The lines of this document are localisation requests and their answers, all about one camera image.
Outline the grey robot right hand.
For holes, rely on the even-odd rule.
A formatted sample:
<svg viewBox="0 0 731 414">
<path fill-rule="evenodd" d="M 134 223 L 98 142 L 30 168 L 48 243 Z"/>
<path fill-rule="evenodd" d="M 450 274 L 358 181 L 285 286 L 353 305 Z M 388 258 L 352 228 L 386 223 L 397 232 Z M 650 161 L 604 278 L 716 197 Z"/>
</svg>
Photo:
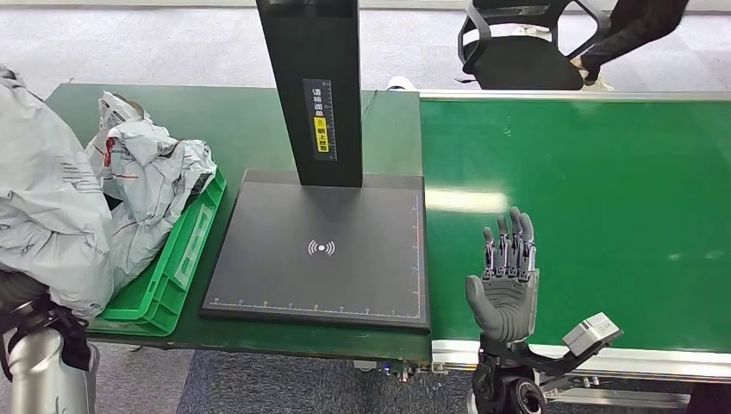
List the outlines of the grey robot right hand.
<svg viewBox="0 0 731 414">
<path fill-rule="evenodd" d="M 482 332 L 499 342 L 522 341 L 534 332 L 540 271 L 534 227 L 517 207 L 497 218 L 497 234 L 483 229 L 483 270 L 465 278 L 465 296 Z"/>
</svg>

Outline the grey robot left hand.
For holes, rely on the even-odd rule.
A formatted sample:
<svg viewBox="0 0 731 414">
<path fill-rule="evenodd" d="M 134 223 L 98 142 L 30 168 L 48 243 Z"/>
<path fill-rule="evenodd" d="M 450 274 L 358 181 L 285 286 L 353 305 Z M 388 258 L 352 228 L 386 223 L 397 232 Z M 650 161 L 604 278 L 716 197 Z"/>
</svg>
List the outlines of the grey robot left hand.
<svg viewBox="0 0 731 414">
<path fill-rule="evenodd" d="M 13 311 L 47 292 L 47 285 L 25 273 L 1 271 L 1 312 Z"/>
</svg>

